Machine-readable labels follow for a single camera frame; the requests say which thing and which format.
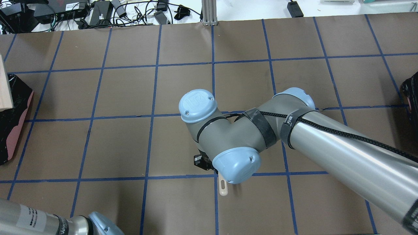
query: blue plastic cap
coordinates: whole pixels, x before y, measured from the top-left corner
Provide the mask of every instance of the blue plastic cap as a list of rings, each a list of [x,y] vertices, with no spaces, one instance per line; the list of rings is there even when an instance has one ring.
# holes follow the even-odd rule
[[[89,214],[89,218],[92,220],[100,234],[124,235],[118,226],[116,226],[106,216],[100,214],[99,212],[92,212]]]
[[[212,93],[204,89],[196,89],[185,94],[178,104],[181,119],[185,123],[198,123],[212,115],[218,104]]]
[[[228,183],[239,184],[260,168],[261,158],[253,148],[238,147],[218,154],[212,164]]]
[[[284,92],[280,92],[278,94],[275,94],[273,97],[275,97],[276,95],[280,95],[280,94],[292,95],[292,96],[302,100],[307,106],[315,109],[314,100],[311,98],[310,95],[307,95],[305,93],[305,91],[302,90],[301,88],[291,87],[291,88],[285,90]]]

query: black plastic wrapped object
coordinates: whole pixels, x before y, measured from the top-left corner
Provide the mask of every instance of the black plastic wrapped object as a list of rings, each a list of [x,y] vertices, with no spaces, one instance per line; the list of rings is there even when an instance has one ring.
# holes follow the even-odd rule
[[[9,161],[15,150],[33,90],[18,76],[9,74],[13,108],[0,112],[0,165]]]
[[[402,83],[401,89],[408,99],[410,109],[409,120],[418,138],[418,72],[406,79]]]

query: black power adapter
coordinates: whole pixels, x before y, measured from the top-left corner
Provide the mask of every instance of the black power adapter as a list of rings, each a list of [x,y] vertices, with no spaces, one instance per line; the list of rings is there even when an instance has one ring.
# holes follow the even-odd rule
[[[290,3],[288,3],[288,10],[292,18],[303,17],[302,10],[299,7],[298,2],[296,1],[291,1]]]

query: grid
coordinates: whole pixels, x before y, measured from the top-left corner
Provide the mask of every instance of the grid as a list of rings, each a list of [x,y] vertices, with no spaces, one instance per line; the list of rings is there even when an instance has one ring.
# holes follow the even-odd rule
[[[403,103],[402,101],[402,97],[399,91],[399,84],[396,83],[391,70],[388,66],[388,63],[386,62],[386,57],[388,56],[405,56],[405,55],[418,55],[418,53],[398,53],[398,54],[384,54],[379,42],[377,40],[377,37],[373,31],[372,25],[370,24],[370,20],[368,18],[367,15],[364,15],[364,17],[367,20],[367,24],[370,28],[370,31],[373,35],[373,38],[376,42],[376,45],[379,49],[380,54],[371,54],[371,55],[353,55],[353,56],[327,56],[327,52],[325,50],[324,47],[324,43],[321,37],[321,33],[320,30],[318,28],[318,24],[316,22],[316,18],[313,17],[313,21],[316,27],[316,31],[318,34],[318,38],[320,40],[321,43],[321,47],[322,47],[322,51],[324,56],[317,56],[317,57],[296,57],[296,58],[280,58],[280,59],[275,59],[271,57],[271,53],[270,53],[270,47],[269,47],[269,38],[267,35],[267,31],[266,31],[266,27],[265,27],[265,21],[262,20],[262,26],[263,26],[263,32],[264,32],[264,37],[265,37],[265,44],[266,44],[266,48],[267,48],[267,52],[268,52],[268,59],[258,59],[258,60],[240,60],[240,61],[215,61],[215,40],[214,40],[214,27],[212,26],[211,28],[211,43],[212,43],[212,61],[208,61],[208,62],[199,62],[199,63],[181,63],[181,64],[159,64],[159,54],[160,54],[160,43],[161,43],[161,29],[162,27],[159,27],[159,33],[158,33],[158,47],[157,47],[157,57],[156,57],[156,62],[155,64],[151,64],[151,65],[138,65],[138,66],[110,66],[110,67],[106,67],[105,66],[105,62],[106,62],[106,57],[107,57],[107,52],[109,49],[109,43],[110,43],[110,39],[112,36],[112,29],[109,29],[109,34],[108,34],[108,39],[107,39],[107,45],[106,45],[106,50],[104,53],[104,58],[103,58],[103,62],[102,62],[102,66],[101,67],[93,67],[93,68],[84,68],[84,69],[52,69],[54,66],[54,62],[56,60],[57,57],[57,53],[59,51],[60,45],[61,45],[61,41],[62,38],[64,36],[64,32],[61,32],[60,35],[60,39],[58,42],[58,46],[55,50],[55,54],[54,54],[54,58],[52,60],[51,66],[49,68],[49,70],[41,70],[41,71],[30,71],[30,72],[20,72],[20,71],[15,71],[15,72],[10,72],[10,73],[14,73],[14,74],[25,74],[25,73],[48,73],[47,78],[45,80],[44,86],[43,86],[43,90],[41,93],[41,97],[40,100],[36,106],[36,111],[35,111],[35,115],[33,117],[33,119],[31,120],[26,120],[27,123],[30,123],[30,130],[28,132],[28,136],[26,138],[24,147],[23,147],[23,151],[22,154],[20,156],[19,159],[19,163],[16,169],[16,173],[14,176],[13,180],[0,180],[0,184],[6,184],[6,183],[11,183],[11,188],[9,190],[8,193],[8,199],[10,199],[12,193],[13,193],[13,188],[14,185],[16,183],[36,183],[36,182],[76,182],[76,191],[75,191],[75,195],[74,195],[74,201],[72,204],[72,210],[71,210],[71,216],[74,215],[74,210],[76,207],[76,203],[77,203],[77,196],[78,196],[78,192],[79,192],[79,187],[80,187],[80,182],[87,182],[87,181],[124,181],[124,180],[143,180],[144,181],[144,192],[143,192],[143,204],[142,204],[142,211],[141,211],[141,222],[140,222],[140,234],[143,234],[143,229],[144,229],[144,219],[145,219],[145,207],[146,207],[146,201],[147,201],[147,187],[148,187],[148,180],[158,180],[158,179],[189,179],[189,178],[213,178],[214,179],[214,210],[215,210],[215,231],[216,234],[219,234],[219,221],[218,221],[218,193],[217,193],[217,175],[216,174],[203,174],[203,175],[175,175],[175,176],[149,176],[149,164],[150,164],[150,152],[151,152],[151,145],[152,145],[152,135],[153,135],[153,122],[154,122],[154,118],[155,117],[171,117],[171,116],[180,116],[179,113],[172,113],[172,114],[155,114],[155,98],[156,98],[156,92],[157,92],[157,77],[158,77],[158,68],[159,67],[163,67],[163,66],[185,66],[185,65],[200,65],[200,64],[211,64],[212,65],[212,93],[215,96],[215,76],[216,76],[216,69],[215,69],[215,65],[216,64],[229,64],[229,63],[250,63],[250,62],[268,62],[269,63],[269,67],[270,67],[270,76],[271,76],[271,81],[272,81],[272,86],[273,86],[273,93],[276,94],[276,87],[275,87],[275,78],[274,78],[274,74],[273,74],[273,65],[272,62],[273,61],[292,61],[292,60],[313,60],[313,59],[325,59],[326,61],[326,65],[328,67],[328,71],[331,77],[331,81],[332,84],[334,86],[334,90],[335,90],[335,94],[337,97],[337,101],[338,101],[338,107],[329,107],[326,108],[325,110],[340,110],[341,115],[342,115],[342,119],[345,125],[347,125],[347,121],[345,118],[345,114],[344,114],[344,110],[349,110],[349,109],[369,109],[369,108],[394,108],[394,107],[406,107],[406,105]],[[7,60],[9,53],[11,51],[11,48],[13,46],[13,43],[15,41],[16,35],[14,35],[13,40],[11,42],[11,45],[8,49],[7,54],[5,55],[5,59],[4,61]],[[401,99],[402,104],[401,105],[376,105],[376,106],[343,106],[341,103],[341,99],[338,93],[338,89],[337,89],[337,85],[335,83],[334,80],[334,76],[333,76],[333,72],[331,70],[331,66],[329,63],[329,59],[334,59],[334,58],[358,58],[358,57],[381,57],[385,63],[386,69],[390,75],[390,78],[392,80],[394,89],[396,90],[396,92],[399,95],[399,98]],[[98,95],[99,95],[99,90],[100,90],[100,85],[101,85],[101,81],[102,81],[102,76],[103,76],[103,72],[104,70],[108,70],[108,69],[124,69],[124,68],[141,68],[141,67],[152,67],[155,68],[155,78],[154,78],[154,90],[153,90],[153,102],[152,102],[152,111],[150,115],[141,115],[141,116],[132,116],[132,115],[128,115],[128,116],[103,116],[103,117],[95,117],[95,109],[96,109],[96,104],[97,104],[97,99],[98,99]],[[93,109],[92,109],[92,114],[90,117],[83,117],[83,118],[71,118],[71,119],[38,119],[37,115],[38,115],[38,111],[45,93],[45,89],[46,86],[48,84],[49,81],[49,77],[51,75],[51,73],[55,73],[55,72],[70,72],[70,71],[83,71],[83,70],[100,70],[100,77],[99,77],[99,82],[97,85],[97,90],[96,90],[96,94],[95,94],[95,98],[94,98],[94,104],[93,104]],[[223,111],[223,113],[241,113],[243,112],[242,110],[237,110],[237,111]],[[143,177],[118,177],[118,178],[82,178],[82,172],[83,172],[83,166],[84,166],[84,160],[86,157],[86,153],[87,153],[87,147],[89,144],[89,138],[90,138],[90,132],[92,129],[92,125],[93,122],[95,120],[100,120],[100,119],[117,119],[117,118],[150,118],[150,132],[149,132],[149,141],[148,141],[148,153],[147,153],[147,161],[146,161],[146,171],[145,171],[145,176]],[[89,129],[88,129],[88,133],[86,136],[86,143],[84,146],[84,152],[83,152],[83,157],[82,157],[82,162],[80,165],[80,170],[79,170],[79,176],[78,178],[75,179],[37,179],[37,180],[18,180],[18,174],[19,174],[19,170],[20,170],[20,166],[22,164],[22,161],[24,159],[25,156],[25,150],[26,150],[26,146],[28,144],[28,140],[30,139],[31,136],[31,132],[33,129],[33,126],[36,122],[66,122],[66,121],[90,121],[89,123]],[[282,150],[283,150],[283,157],[284,157],[284,164],[285,164],[285,172],[270,172],[270,173],[255,173],[254,176],[286,176],[287,179],[287,185],[288,185],[288,192],[289,192],[289,199],[290,199],[290,205],[291,205],[291,214],[292,214],[292,221],[293,221],[293,229],[294,229],[294,233],[298,234],[298,226],[297,226],[297,219],[296,219],[296,213],[295,213],[295,208],[294,208],[294,202],[293,202],[293,193],[292,193],[292,185],[291,185],[291,178],[290,176],[292,175],[317,175],[317,174],[327,174],[326,171],[303,171],[303,172],[291,172],[289,171],[289,167],[288,167],[288,162],[287,162],[287,157],[286,157],[286,150],[285,150],[285,146],[283,144],[283,142],[281,143],[282,145]],[[375,234],[377,234],[377,229],[375,226],[375,222],[373,219],[373,214],[372,211],[370,209],[370,205],[368,201],[365,201],[365,206],[367,208],[367,211],[369,213],[369,217],[370,217],[370,223],[372,225],[372,229],[373,232]]]

